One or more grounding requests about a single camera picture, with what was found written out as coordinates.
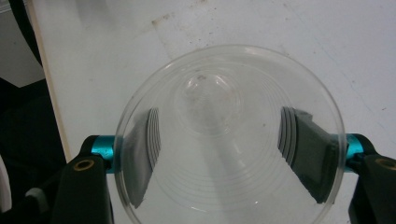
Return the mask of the clear plastic cup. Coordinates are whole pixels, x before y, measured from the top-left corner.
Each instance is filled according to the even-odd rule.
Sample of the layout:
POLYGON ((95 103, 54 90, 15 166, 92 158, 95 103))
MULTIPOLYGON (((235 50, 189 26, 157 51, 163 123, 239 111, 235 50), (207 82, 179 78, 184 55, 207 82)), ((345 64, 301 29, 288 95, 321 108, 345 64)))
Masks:
POLYGON ((117 129, 115 178, 137 224, 318 224, 341 185, 346 135, 324 85, 278 52, 226 45, 181 56, 155 72, 126 106, 117 129), (278 150, 280 110, 313 116, 337 135, 332 190, 317 203, 278 150), (134 119, 159 108, 161 151, 143 202, 130 204, 123 144, 134 119))

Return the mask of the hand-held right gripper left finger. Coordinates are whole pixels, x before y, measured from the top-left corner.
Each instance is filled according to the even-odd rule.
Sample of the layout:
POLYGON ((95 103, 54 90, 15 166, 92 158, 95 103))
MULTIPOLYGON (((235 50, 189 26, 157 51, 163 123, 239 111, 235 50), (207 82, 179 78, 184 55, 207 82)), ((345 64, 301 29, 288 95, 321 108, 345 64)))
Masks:
POLYGON ((144 200, 161 151, 158 107, 134 119, 122 149, 124 185, 130 204, 137 208, 144 200))

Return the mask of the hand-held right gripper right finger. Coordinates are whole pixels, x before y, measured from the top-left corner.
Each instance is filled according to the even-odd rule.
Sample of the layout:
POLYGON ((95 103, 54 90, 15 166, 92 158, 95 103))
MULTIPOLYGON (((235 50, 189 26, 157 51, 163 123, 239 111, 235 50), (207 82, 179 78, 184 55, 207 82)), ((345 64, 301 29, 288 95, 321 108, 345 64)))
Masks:
POLYGON ((338 166, 337 135, 320 128, 311 114, 284 106, 280 110, 277 147, 310 195, 317 203, 325 203, 338 166))

